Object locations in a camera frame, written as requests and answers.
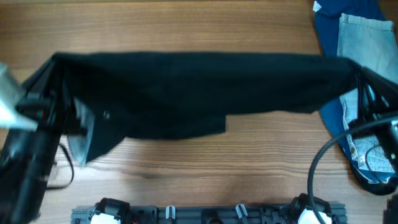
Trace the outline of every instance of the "fabric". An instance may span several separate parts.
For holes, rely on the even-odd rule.
[[[342,14],[337,55],[348,57],[382,77],[398,83],[398,49],[393,26],[391,21]],[[349,122],[358,115],[357,89],[341,95],[340,101],[343,105],[343,126],[347,130]],[[368,170],[365,153],[379,145],[377,138],[370,136],[353,140],[351,136],[347,136],[347,140],[351,157],[358,162],[359,169]],[[390,176],[395,173],[381,147],[376,147],[369,153],[368,163],[374,171],[388,172]]]
[[[315,13],[315,27],[323,54],[328,56],[337,55],[340,17],[342,13],[385,21],[385,17],[379,10],[376,0],[317,0],[317,3],[319,3],[321,8]],[[333,136],[345,130],[343,125],[343,107],[339,98],[335,98],[323,106],[320,109],[320,115],[325,126]],[[379,188],[382,186],[365,186],[365,181],[360,180],[359,177],[364,177],[370,182],[377,182],[377,179],[367,170],[359,171],[358,163],[352,160],[347,139],[341,139],[339,145],[344,155],[352,163],[351,170],[354,176],[366,190],[378,195],[389,193],[389,191],[380,190]],[[391,174],[380,172],[378,176],[381,179],[387,180]]]
[[[361,69],[345,58],[294,54],[55,54],[51,60],[95,117],[82,164],[126,136],[191,138],[223,132],[227,114],[312,113],[354,89]]]

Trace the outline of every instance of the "robotic arm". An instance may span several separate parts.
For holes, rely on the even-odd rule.
[[[12,86],[20,97],[8,103],[2,98],[0,101],[5,111],[15,111],[10,112],[10,130],[0,155],[0,224],[26,224],[37,218],[60,136],[86,133],[80,125],[66,71],[67,65],[49,60],[25,83],[24,89],[18,90],[10,76],[1,74],[0,84]],[[353,76],[359,90],[359,112],[358,119],[350,124],[352,128],[398,115],[397,85],[366,68]],[[336,96],[324,97],[327,101]],[[353,137],[369,134],[377,136],[386,157],[398,171],[397,123],[383,123]],[[384,214],[385,224],[396,223],[396,204],[394,197]]]

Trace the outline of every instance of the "white plastic piece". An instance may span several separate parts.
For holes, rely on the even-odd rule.
[[[37,129],[37,122],[15,110],[25,91],[12,78],[7,65],[0,62],[0,128]]]
[[[318,10],[321,9],[321,8],[322,8],[322,6],[319,5],[318,2],[315,1],[315,2],[313,3],[313,8],[312,8],[312,10],[313,10],[314,12],[318,12]]]
[[[91,224],[120,224],[120,220],[114,219],[112,215],[101,213],[93,216]]]
[[[331,224],[331,218],[328,217],[325,213],[319,213],[323,218],[323,221],[326,224]],[[315,216],[314,212],[311,210],[305,209],[303,213],[301,213],[300,218],[298,218],[298,224],[320,224],[317,217]]]

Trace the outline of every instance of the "wooden surface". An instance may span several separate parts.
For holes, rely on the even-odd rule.
[[[397,22],[398,3],[381,4]],[[311,8],[307,0],[0,5],[0,61],[23,81],[56,51],[319,54]],[[329,139],[318,113],[282,112],[228,116],[216,136],[126,139],[77,167],[69,188],[48,192],[38,223],[68,223],[72,208],[103,197],[160,207],[290,202],[307,191],[310,162]],[[66,182],[69,168],[57,157],[52,182]],[[350,223],[381,223],[386,197],[359,188],[337,147],[321,160],[314,189],[345,203]]]

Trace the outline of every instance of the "light blue denim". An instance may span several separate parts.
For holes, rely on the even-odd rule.
[[[347,57],[392,82],[398,83],[398,49],[391,21],[377,21],[358,16],[342,14],[338,38],[337,56]],[[340,96],[343,106],[343,126],[357,118],[358,91],[353,90]],[[367,170],[365,153],[378,145],[375,136],[353,140],[347,137],[353,160],[358,168]],[[368,155],[368,163],[372,170],[394,173],[389,161],[384,157],[383,150],[376,147]]]

